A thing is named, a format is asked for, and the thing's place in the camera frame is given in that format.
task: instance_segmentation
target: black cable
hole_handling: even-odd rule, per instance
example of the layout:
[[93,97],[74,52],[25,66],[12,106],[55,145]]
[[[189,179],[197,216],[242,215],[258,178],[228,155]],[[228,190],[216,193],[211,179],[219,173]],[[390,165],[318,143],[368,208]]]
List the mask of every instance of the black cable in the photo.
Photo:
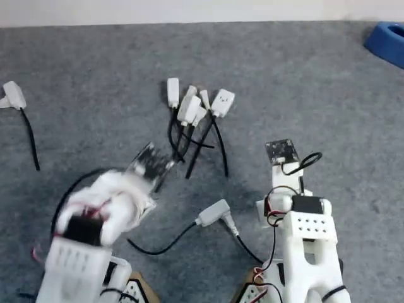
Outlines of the black cable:
[[70,196],[70,194],[74,191],[74,189],[76,188],[76,186],[83,180],[92,177],[94,175],[100,175],[103,174],[104,172],[107,172],[109,170],[120,170],[120,171],[125,171],[125,169],[121,168],[121,167],[102,167],[99,169],[94,169],[91,172],[87,172],[86,174],[83,174],[80,178],[78,178],[77,180],[75,180],[73,182],[72,185],[70,185],[70,187],[68,188],[68,190],[63,194],[59,204],[56,206],[56,210],[55,210],[55,214],[53,215],[52,218],[52,224],[50,226],[50,239],[53,238],[53,234],[55,232],[55,227],[56,227],[56,222],[57,222],[57,218],[59,217],[59,214],[63,208],[63,206],[66,204],[66,201],[68,199],[68,197]]
[[268,192],[268,194],[265,196],[265,199],[264,199],[264,202],[265,202],[264,211],[266,211],[266,207],[268,207],[268,209],[267,209],[268,212],[265,213],[266,216],[272,211],[272,210],[271,210],[271,207],[270,207],[270,203],[269,203],[270,194],[271,194],[274,190],[276,190],[276,189],[278,189],[278,188],[287,188],[287,189],[293,191],[296,196],[299,195],[298,192],[297,192],[294,188],[292,188],[292,187],[290,187],[290,186],[287,186],[287,185],[274,186],[273,188],[271,188],[271,190]]
[[[177,120],[177,122],[176,122],[175,125],[179,128],[179,126],[180,126],[181,124],[180,124],[180,122]],[[211,149],[211,150],[215,149],[215,147],[214,147],[213,145],[209,145],[209,144],[205,144],[205,143],[201,144],[201,143],[199,143],[198,141],[193,140],[192,137],[190,137],[188,134],[182,134],[182,136],[183,136],[184,138],[188,139],[190,142],[194,143],[195,145],[202,145],[202,147],[209,148],[209,149]]]
[[179,128],[179,130],[178,130],[177,143],[175,144],[174,151],[172,152],[172,158],[174,159],[174,162],[175,162],[175,163],[178,162],[177,156],[179,157],[179,159],[184,159],[184,158],[182,157],[181,153],[179,152],[179,146],[180,146],[180,144],[181,144],[182,135],[184,134],[184,128],[185,128],[185,127],[184,127],[183,125],[180,126],[180,128]]
[[32,158],[33,162],[35,163],[35,168],[37,171],[40,171],[40,166],[39,166],[39,161],[38,161],[38,155],[37,155],[37,147],[35,145],[35,138],[33,137],[33,131],[31,127],[31,123],[28,120],[27,115],[25,115],[25,112],[22,108],[20,108],[21,115],[23,116],[23,120],[25,123],[25,126],[27,127],[28,135],[30,137],[30,144],[31,144],[31,151],[32,151]]
[[300,184],[300,194],[304,196],[304,182],[302,175],[299,177],[299,184]]
[[175,155],[175,156],[173,156],[173,158],[176,159],[178,157],[181,162],[185,163],[184,158],[179,153],[178,147],[176,147],[176,145],[175,145],[175,143],[174,143],[174,141],[172,139],[172,127],[174,126],[174,123],[177,120],[176,119],[177,113],[178,113],[178,109],[172,109],[171,110],[171,118],[170,118],[169,126],[167,128],[167,137],[168,137],[170,145],[172,147],[173,154]]
[[[177,119],[176,119],[177,113],[178,113],[178,110],[177,110],[177,109],[171,109],[171,118],[170,118],[169,126],[168,126],[168,128],[167,128],[167,137],[168,137],[168,139],[169,139],[170,145],[171,145],[171,147],[172,147],[173,150],[175,150],[175,144],[174,144],[174,140],[172,139],[172,128],[173,128],[174,126],[179,126],[179,125],[180,125],[180,124],[178,123]],[[215,148],[215,147],[212,146],[212,145],[201,144],[201,143],[199,143],[199,142],[193,140],[192,137],[190,137],[190,136],[187,135],[187,134],[183,134],[183,137],[187,138],[187,140],[189,140],[190,142],[192,142],[192,143],[194,143],[194,144],[196,144],[196,145],[198,145],[198,146],[199,146],[199,145],[202,145],[202,147],[205,147],[205,148]],[[180,161],[185,162],[185,160],[184,160],[183,157],[180,158]]]
[[35,303],[37,300],[37,296],[33,294],[26,294],[24,292],[20,292],[17,294],[17,297],[22,298],[22,299],[28,299],[31,300],[32,303]]
[[264,262],[262,260],[260,260],[255,254],[253,254],[252,251],[249,250],[249,248],[245,245],[245,243],[242,241],[241,237],[238,235],[237,240],[239,240],[241,246],[247,251],[247,253],[254,258],[259,264],[263,264]]
[[139,252],[143,253],[143,254],[149,254],[151,256],[158,256],[159,254],[163,254],[166,251],[168,251],[171,247],[173,247],[178,241],[179,239],[181,239],[181,237],[183,235],[185,235],[191,228],[193,228],[194,226],[196,226],[196,223],[193,222],[192,224],[190,224],[186,229],[184,229],[175,239],[174,241],[172,241],[170,243],[170,245],[168,245],[165,249],[162,249],[161,251],[147,251],[139,246],[137,246],[131,239],[126,239],[130,245],[132,245],[135,249],[137,249]]
[[[210,129],[212,128],[212,125],[213,125],[214,121],[215,121],[214,119],[210,119],[210,122],[206,126],[206,129],[205,129],[205,131],[204,131],[204,133],[203,133],[203,135],[202,135],[202,137],[201,137],[201,139],[199,141],[200,143],[203,143],[205,141],[206,137],[208,136],[208,134],[210,132]],[[191,162],[189,163],[187,173],[185,175],[186,179],[189,179],[191,174],[192,174],[192,171],[193,171],[194,166],[195,166],[196,159],[197,159],[199,153],[201,152],[201,148],[202,148],[202,146],[198,145],[198,147],[196,148],[196,150],[194,152],[194,155],[193,155],[193,157],[191,159]]]
[[293,175],[295,173],[297,173],[298,171],[305,169],[306,167],[309,167],[311,165],[313,165],[314,163],[316,163],[318,160],[321,159],[321,157],[323,156],[322,153],[320,153],[319,151],[316,153],[311,153],[310,155],[308,155],[306,158],[304,158],[299,167],[297,167],[294,170],[291,170],[290,172],[285,172],[283,170],[283,164],[281,164],[280,168],[282,169],[282,172],[284,175]]
[[185,146],[184,146],[184,148],[183,148],[182,151],[181,151],[181,155],[182,155],[183,157],[185,157],[185,154],[188,152],[189,145],[191,144],[190,138],[192,138],[192,135],[194,134],[194,131],[195,131],[195,127],[192,126],[192,125],[190,125],[190,126],[188,127],[188,133],[187,133],[187,135],[183,134],[184,137],[187,139],[187,141],[186,141],[186,143],[185,143]]
[[334,288],[333,290],[330,290],[322,299],[321,302],[325,302],[328,300],[332,295],[335,295],[337,292],[340,292],[341,290],[347,289],[345,285],[341,285],[337,288]]
[[223,142],[222,134],[220,134],[219,127],[217,126],[216,117],[213,115],[211,110],[209,111],[209,113],[210,113],[211,119],[213,119],[213,127],[215,128],[217,138],[219,139],[220,150],[222,152],[222,158],[223,158],[223,167],[224,167],[224,170],[225,170],[225,176],[228,177],[229,176],[229,165],[227,163],[227,155],[226,155],[226,150],[225,150],[225,143]]
[[139,303],[139,300],[138,300],[137,298],[135,298],[135,297],[133,297],[132,295],[129,295],[129,294],[123,292],[122,290],[119,290],[118,288],[105,288],[105,289],[103,289],[103,290],[101,291],[100,297],[101,297],[103,294],[107,293],[107,292],[117,292],[118,294],[121,295],[121,298],[123,298],[123,297],[124,297],[124,298],[128,298],[129,300],[131,300],[131,301],[133,301],[133,302],[135,302],[135,303]]
[[272,264],[273,261],[273,257],[275,255],[275,245],[276,245],[276,227],[278,226],[276,223],[278,223],[278,221],[283,220],[283,218],[279,218],[276,219],[273,226],[273,244],[272,244],[272,252],[271,252],[271,256],[270,256],[270,260],[268,262],[268,264],[265,266],[265,268],[263,268],[263,271],[266,271]]

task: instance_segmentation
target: white plastic bracket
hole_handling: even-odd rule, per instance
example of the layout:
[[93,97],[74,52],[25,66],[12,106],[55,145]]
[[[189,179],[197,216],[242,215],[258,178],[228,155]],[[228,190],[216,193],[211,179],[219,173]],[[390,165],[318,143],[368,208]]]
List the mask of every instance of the white plastic bracket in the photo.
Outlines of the white plastic bracket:
[[[283,229],[284,303],[304,303],[310,290],[323,297],[343,285],[332,216],[290,211]],[[306,260],[304,239],[314,239],[314,264]],[[349,293],[337,292],[327,303],[350,303]]]
[[112,251],[54,237],[36,303],[96,302]]

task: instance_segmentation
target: electrical wire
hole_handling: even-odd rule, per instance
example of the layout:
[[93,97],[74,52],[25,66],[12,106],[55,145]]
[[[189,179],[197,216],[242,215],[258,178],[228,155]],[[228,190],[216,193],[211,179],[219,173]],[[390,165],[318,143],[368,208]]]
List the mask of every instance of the electrical wire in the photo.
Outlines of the electrical wire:
[[247,253],[253,258],[255,259],[259,264],[263,264],[264,262],[262,260],[260,260],[255,254],[253,254],[252,251],[250,251],[250,249],[245,245],[245,243],[242,241],[241,237],[238,235],[237,240],[240,242],[241,246],[247,251]]
[[285,172],[285,171],[283,170],[283,165],[284,165],[284,163],[282,163],[282,164],[280,165],[280,168],[282,169],[282,172],[283,172],[284,175],[293,175],[293,174],[295,174],[295,173],[301,171],[302,169],[305,169],[306,167],[309,167],[309,166],[313,165],[313,164],[316,163],[318,160],[320,160],[322,156],[323,156],[323,154],[320,153],[319,151],[316,152],[316,153],[311,153],[310,155],[308,155],[306,158],[304,158],[304,159],[301,161],[299,167],[297,167],[297,168],[294,169],[294,170],[291,170],[290,172]]
[[[174,126],[180,126],[180,124],[178,123],[178,121],[177,121],[177,119],[176,119],[177,113],[178,113],[178,110],[177,110],[177,109],[171,109],[171,118],[170,118],[169,126],[168,126],[168,128],[167,128],[167,137],[168,137],[168,139],[169,139],[169,142],[170,142],[170,145],[171,145],[172,149],[177,153],[177,156],[180,158],[180,161],[181,161],[181,162],[185,162],[184,157],[181,157],[181,154],[180,154],[178,151],[175,150],[174,140],[172,139],[172,128],[173,128]],[[183,135],[183,137],[185,137],[188,141],[190,141],[190,142],[192,142],[192,143],[194,143],[194,144],[196,144],[196,145],[198,145],[198,146],[199,146],[199,145],[202,145],[202,147],[205,147],[205,148],[215,148],[215,147],[212,146],[212,145],[201,144],[201,143],[199,143],[199,142],[193,140],[193,139],[192,139],[192,136],[190,136],[190,135],[188,135],[188,134],[182,134],[182,135]]]
[[33,294],[27,294],[25,292],[20,292],[17,294],[17,297],[21,298],[21,299],[28,299],[30,300],[32,303],[35,303],[35,301],[37,300],[37,296],[33,295]]
[[278,227],[277,223],[279,221],[282,221],[283,218],[278,218],[275,220],[274,224],[272,225],[273,227],[273,244],[272,244],[272,251],[271,251],[271,256],[270,260],[268,261],[268,264],[265,266],[265,268],[262,269],[262,271],[266,271],[272,264],[273,257],[275,255],[275,246],[276,246],[276,228]]
[[27,115],[25,114],[25,112],[24,112],[24,110],[22,108],[20,108],[20,112],[21,112],[21,115],[23,116],[23,120],[24,120],[25,126],[27,127],[28,135],[30,137],[30,144],[31,144],[31,152],[32,152],[33,162],[35,164],[35,168],[39,172],[40,171],[40,166],[39,166],[38,155],[37,155],[37,147],[35,145],[35,138],[33,136],[31,123],[28,120],[28,117],[27,117]]
[[325,294],[325,296],[321,299],[321,302],[325,302],[326,300],[328,300],[332,295],[335,295],[337,292],[340,292],[342,290],[347,289],[347,287],[345,285],[341,285],[337,288],[334,288],[333,290],[330,290],[327,294]]
[[194,134],[194,131],[195,131],[195,127],[192,126],[192,125],[190,125],[190,126],[188,127],[188,133],[187,133],[187,135],[184,134],[184,136],[185,136],[185,138],[187,139],[187,141],[186,141],[186,143],[185,143],[184,148],[183,148],[182,151],[181,151],[181,155],[182,155],[183,157],[185,157],[185,154],[188,152],[189,145],[191,144],[190,138],[192,138],[192,135]]
[[272,211],[271,203],[270,203],[270,194],[278,188],[286,188],[286,189],[293,191],[294,194],[299,195],[298,192],[296,191],[296,189],[294,189],[290,186],[287,186],[287,185],[278,185],[278,186],[271,188],[271,190],[268,192],[268,194],[266,194],[265,199],[264,199],[264,203],[268,207],[268,209],[267,209],[268,211],[267,211],[267,213],[265,213],[266,216],[268,216],[268,213],[270,213]]
[[84,181],[85,179],[87,179],[87,178],[93,177],[95,175],[103,174],[104,172],[107,172],[109,170],[125,171],[125,169],[122,168],[122,167],[101,167],[101,168],[98,168],[98,169],[94,169],[91,172],[87,172],[86,174],[83,174],[77,180],[75,180],[72,183],[72,185],[70,185],[68,190],[63,194],[59,204],[56,206],[56,210],[55,210],[55,213],[54,213],[53,218],[52,218],[52,223],[50,225],[50,239],[51,240],[52,240],[54,232],[55,232],[57,218],[59,217],[59,214],[60,214],[63,206],[66,204],[67,199],[69,198],[70,194],[74,191],[76,186],[78,184],[80,184],[82,181]]
[[173,158],[176,159],[178,157],[178,159],[181,162],[185,163],[184,157],[182,157],[182,155],[179,153],[178,147],[175,145],[175,143],[172,139],[172,127],[174,126],[174,123],[176,121],[177,113],[178,113],[178,109],[171,109],[171,118],[170,118],[169,126],[167,128],[167,137],[169,139],[170,145],[173,150],[173,154],[174,154]]
[[183,158],[183,156],[181,155],[181,153],[179,152],[179,146],[180,146],[180,144],[181,144],[181,138],[182,138],[182,135],[184,134],[184,126],[183,125],[181,125],[180,126],[180,128],[179,128],[179,130],[178,130],[178,138],[177,138],[177,143],[175,144],[175,148],[174,148],[174,151],[173,151],[173,153],[172,153],[172,158],[174,159],[174,162],[175,163],[177,163],[178,162],[178,159],[177,159],[177,156],[181,159],[184,159]]
[[215,128],[217,138],[219,139],[219,145],[220,145],[220,151],[222,152],[222,158],[223,158],[223,168],[225,171],[225,177],[229,176],[229,165],[227,163],[227,154],[226,154],[226,149],[225,149],[225,143],[223,142],[222,139],[222,134],[220,133],[219,127],[217,126],[216,123],[216,117],[213,115],[213,112],[209,110],[211,119],[213,120],[213,127]]
[[[202,134],[202,137],[201,137],[199,143],[203,143],[203,142],[205,141],[206,137],[208,136],[208,134],[209,134],[209,132],[210,132],[210,129],[212,128],[212,125],[213,125],[214,121],[215,121],[214,119],[211,119],[211,120],[210,120],[210,122],[209,122],[208,125],[206,126],[205,131],[204,131],[203,134]],[[198,147],[196,148],[196,150],[195,150],[195,152],[194,152],[194,155],[193,155],[193,157],[192,157],[192,159],[191,159],[191,162],[189,163],[189,166],[188,166],[188,169],[187,169],[187,173],[186,173],[186,175],[185,175],[185,178],[186,178],[186,179],[189,179],[189,178],[190,178],[190,176],[191,176],[191,174],[192,174],[192,171],[193,171],[193,169],[194,169],[194,166],[195,166],[196,159],[197,159],[199,153],[201,152],[201,149],[202,149],[202,146],[201,146],[201,145],[198,145]]]
[[174,241],[172,241],[166,248],[160,250],[160,251],[147,251],[139,246],[137,246],[131,239],[126,239],[128,241],[128,243],[130,245],[132,245],[132,247],[134,247],[135,249],[137,249],[139,252],[143,253],[143,254],[149,254],[150,256],[158,256],[159,254],[163,254],[166,251],[168,251],[170,248],[172,248],[178,241],[179,239],[181,239],[181,237],[183,235],[185,235],[190,229],[192,229],[193,227],[196,226],[196,223],[193,222],[192,224],[190,224],[186,229],[184,229],[175,239]]
[[135,298],[135,297],[133,297],[132,295],[129,295],[129,294],[123,292],[122,290],[119,290],[118,288],[105,288],[105,289],[103,289],[103,290],[101,291],[100,297],[101,297],[103,294],[107,293],[107,292],[117,292],[118,294],[121,295],[121,298],[123,298],[123,297],[124,297],[124,298],[128,298],[129,300],[131,300],[131,301],[133,301],[133,302],[135,302],[135,303],[139,303],[139,300],[138,300],[137,298]]
[[273,287],[273,288],[276,290],[276,292],[278,293],[280,303],[283,303],[282,295],[280,294],[279,288],[276,287],[275,284],[272,284],[272,283],[252,283],[252,284],[255,285],[255,286],[257,286],[257,287],[264,287],[264,286],[271,286],[271,287]]

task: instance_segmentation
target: white connector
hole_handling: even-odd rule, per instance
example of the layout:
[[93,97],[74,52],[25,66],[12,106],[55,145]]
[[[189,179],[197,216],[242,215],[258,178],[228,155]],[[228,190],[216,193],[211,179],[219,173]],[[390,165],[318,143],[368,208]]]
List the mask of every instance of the white connector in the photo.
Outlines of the white connector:
[[201,120],[206,116],[206,113],[208,111],[206,109],[204,109],[202,106],[200,106],[198,108],[198,111],[196,112],[196,116],[194,121],[192,122],[192,126],[195,128],[196,126],[198,126],[199,122],[201,122]]
[[199,213],[195,223],[202,227],[206,227],[215,223],[227,213],[230,213],[230,206],[227,204],[226,200],[221,199]]
[[229,109],[233,104],[234,97],[235,97],[234,93],[229,92],[228,90],[224,89],[219,90],[211,106],[213,115],[221,118],[226,116],[227,112],[229,111]]
[[178,78],[169,78],[167,80],[167,98],[169,107],[176,109],[179,105],[179,80]]
[[219,219],[222,219],[226,223],[227,227],[231,230],[235,237],[239,235],[239,231],[235,227],[235,223],[230,212],[230,206],[224,199],[221,199],[208,208],[205,208],[198,215],[195,223],[202,227],[206,227],[212,223],[215,223]]
[[14,107],[17,110],[27,107],[21,88],[14,82],[10,81],[3,85],[6,96],[0,99],[0,109]]
[[199,92],[199,96],[202,99],[203,106],[207,109],[210,110],[210,103],[209,103],[209,95],[207,90],[202,90]]
[[191,98],[182,99],[177,116],[178,121],[181,122],[182,126],[187,126],[195,120],[200,105],[201,99],[195,95]]

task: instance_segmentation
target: white robot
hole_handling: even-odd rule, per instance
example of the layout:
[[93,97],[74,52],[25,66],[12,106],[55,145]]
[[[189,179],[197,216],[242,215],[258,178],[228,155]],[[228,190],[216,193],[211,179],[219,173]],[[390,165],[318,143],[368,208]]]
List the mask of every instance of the white robot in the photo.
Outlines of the white robot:
[[70,195],[56,214],[36,303],[147,302],[141,285],[127,289],[131,265],[111,245],[154,209],[149,194],[172,165],[149,144],[127,171],[108,171]]
[[283,230],[283,260],[273,255],[254,269],[239,303],[350,303],[342,280],[342,262],[331,203],[304,189],[303,169],[321,158],[313,153],[301,162],[290,140],[266,144],[272,165],[272,190],[257,201],[264,227]]

